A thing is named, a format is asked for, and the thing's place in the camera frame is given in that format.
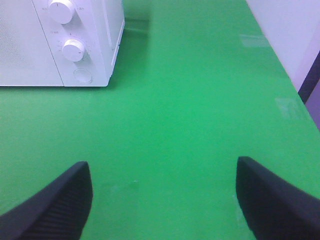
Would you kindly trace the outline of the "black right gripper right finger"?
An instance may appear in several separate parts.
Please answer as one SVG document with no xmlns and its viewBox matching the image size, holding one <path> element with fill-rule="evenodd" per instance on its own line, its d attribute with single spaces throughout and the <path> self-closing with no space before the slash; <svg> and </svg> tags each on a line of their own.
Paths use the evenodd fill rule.
<svg viewBox="0 0 320 240">
<path fill-rule="evenodd" d="M 258 240 L 320 238 L 320 200 L 251 157 L 237 160 L 236 197 Z"/>
</svg>

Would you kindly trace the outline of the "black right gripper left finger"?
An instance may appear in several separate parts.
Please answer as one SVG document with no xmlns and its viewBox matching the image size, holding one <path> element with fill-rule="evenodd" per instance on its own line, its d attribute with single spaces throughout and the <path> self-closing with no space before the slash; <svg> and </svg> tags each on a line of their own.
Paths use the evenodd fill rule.
<svg viewBox="0 0 320 240">
<path fill-rule="evenodd" d="M 2 240 L 79 240 L 93 201 L 88 162 L 79 161 L 0 216 Z"/>
</svg>

